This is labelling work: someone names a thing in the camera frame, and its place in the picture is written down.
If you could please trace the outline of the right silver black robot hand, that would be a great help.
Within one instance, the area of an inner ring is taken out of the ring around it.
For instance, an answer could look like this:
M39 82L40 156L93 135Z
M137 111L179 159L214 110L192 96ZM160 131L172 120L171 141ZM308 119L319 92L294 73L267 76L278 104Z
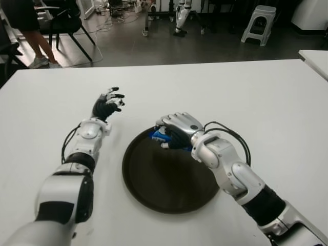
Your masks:
M160 144L164 149L189 148L196 138L204 135L203 125L186 112L165 115L156 121L156 126L164 127L165 135L170 137Z

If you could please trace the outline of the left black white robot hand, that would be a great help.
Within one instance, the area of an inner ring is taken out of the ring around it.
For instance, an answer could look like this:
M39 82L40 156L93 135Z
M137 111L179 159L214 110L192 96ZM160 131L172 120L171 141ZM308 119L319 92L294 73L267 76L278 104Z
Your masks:
M106 121L114 112L121 112L125 95L117 94L118 90L119 87L111 87L102 93L93 106L91 117Z

